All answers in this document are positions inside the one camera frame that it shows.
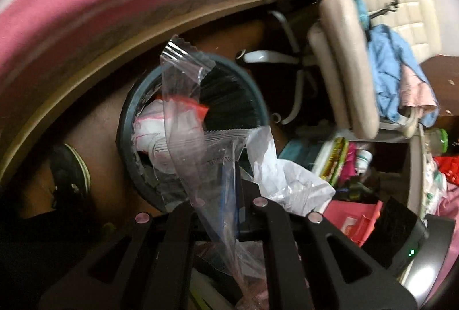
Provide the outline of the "black shoe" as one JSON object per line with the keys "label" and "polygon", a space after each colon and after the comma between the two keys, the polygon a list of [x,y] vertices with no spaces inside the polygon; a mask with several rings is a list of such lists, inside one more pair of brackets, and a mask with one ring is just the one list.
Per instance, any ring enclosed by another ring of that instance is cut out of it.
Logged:
{"label": "black shoe", "polygon": [[50,170],[55,185],[52,204],[55,210],[73,207],[90,198],[90,171],[71,145],[63,143],[53,148]]}

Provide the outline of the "clear plastic wrapper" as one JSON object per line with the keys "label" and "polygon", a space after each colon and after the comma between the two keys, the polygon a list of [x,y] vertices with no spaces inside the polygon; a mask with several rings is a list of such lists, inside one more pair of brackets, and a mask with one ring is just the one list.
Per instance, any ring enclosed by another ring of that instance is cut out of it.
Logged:
{"label": "clear plastic wrapper", "polygon": [[[166,43],[161,55],[168,53],[176,58],[195,51],[201,52],[184,39],[174,36]],[[207,131],[199,154],[171,155],[175,173],[205,231],[242,291],[242,306],[246,309],[253,308],[247,303],[244,291],[258,283],[259,279],[243,274],[236,256],[241,216],[236,205],[236,170],[242,165],[250,165],[245,147],[247,137],[254,129]]]}

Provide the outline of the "cream leather office chair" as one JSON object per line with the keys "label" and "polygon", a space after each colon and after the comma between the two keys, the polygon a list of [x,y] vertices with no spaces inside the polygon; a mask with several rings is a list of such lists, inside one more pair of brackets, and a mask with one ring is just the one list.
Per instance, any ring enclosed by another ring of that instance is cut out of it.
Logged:
{"label": "cream leather office chair", "polygon": [[[370,13],[392,0],[363,0]],[[399,0],[396,13],[371,21],[385,24],[411,46],[421,64],[441,50],[439,20],[434,0]],[[318,20],[307,33],[307,40],[319,65],[331,102],[335,122],[357,138],[374,140],[382,130],[399,131],[411,138],[421,124],[409,119],[405,126],[380,118],[366,49],[366,35],[360,24],[354,0],[320,0]]]}

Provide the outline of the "white tissue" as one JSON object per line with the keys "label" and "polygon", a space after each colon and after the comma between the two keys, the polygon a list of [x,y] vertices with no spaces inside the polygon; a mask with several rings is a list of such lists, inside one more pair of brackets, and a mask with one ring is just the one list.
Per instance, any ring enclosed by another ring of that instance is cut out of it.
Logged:
{"label": "white tissue", "polygon": [[246,149],[260,194],[282,205],[287,212],[305,216],[335,195],[334,188],[320,176],[296,162],[277,157],[268,126],[250,132]]}

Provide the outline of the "white pink-edged cloth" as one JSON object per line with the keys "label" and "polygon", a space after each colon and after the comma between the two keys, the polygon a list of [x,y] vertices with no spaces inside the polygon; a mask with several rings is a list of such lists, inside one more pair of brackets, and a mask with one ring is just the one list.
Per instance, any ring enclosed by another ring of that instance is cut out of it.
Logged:
{"label": "white pink-edged cloth", "polygon": [[[180,107],[178,128],[185,134],[191,129],[201,129],[203,120],[195,112]],[[132,142],[136,151],[148,155],[153,167],[164,174],[174,174],[174,164],[166,144],[166,124],[171,124],[174,117],[164,114],[164,101],[155,99],[135,118]]]}

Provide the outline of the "blue cloth on chair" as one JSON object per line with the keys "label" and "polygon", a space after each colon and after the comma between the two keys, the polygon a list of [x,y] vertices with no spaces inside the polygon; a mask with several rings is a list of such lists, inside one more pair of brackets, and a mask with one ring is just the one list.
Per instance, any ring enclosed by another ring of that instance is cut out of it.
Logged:
{"label": "blue cloth on chair", "polygon": [[399,0],[392,0],[370,13],[363,0],[354,0],[366,35],[366,49],[380,118],[405,126],[409,119],[431,128],[439,115],[435,93],[417,62],[409,43],[390,26],[372,20],[396,13]]}

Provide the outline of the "dark round trash bin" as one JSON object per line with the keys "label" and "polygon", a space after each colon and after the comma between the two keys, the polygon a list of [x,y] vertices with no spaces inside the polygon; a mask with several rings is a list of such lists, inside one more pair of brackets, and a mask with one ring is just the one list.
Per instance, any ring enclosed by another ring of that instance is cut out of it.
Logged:
{"label": "dark round trash bin", "polygon": [[269,114],[252,77],[234,62],[199,51],[172,57],[131,88],[120,114],[117,149],[132,186],[166,212],[185,199],[171,155],[197,155],[207,131],[252,129]]}

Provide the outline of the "red paper packet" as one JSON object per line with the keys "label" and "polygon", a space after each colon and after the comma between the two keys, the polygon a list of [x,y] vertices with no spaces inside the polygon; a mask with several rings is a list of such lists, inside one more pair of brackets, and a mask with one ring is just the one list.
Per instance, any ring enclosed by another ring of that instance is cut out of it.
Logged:
{"label": "red paper packet", "polygon": [[173,95],[170,99],[182,108],[193,110],[200,120],[203,120],[209,111],[207,106],[200,104],[198,101],[190,97]]}

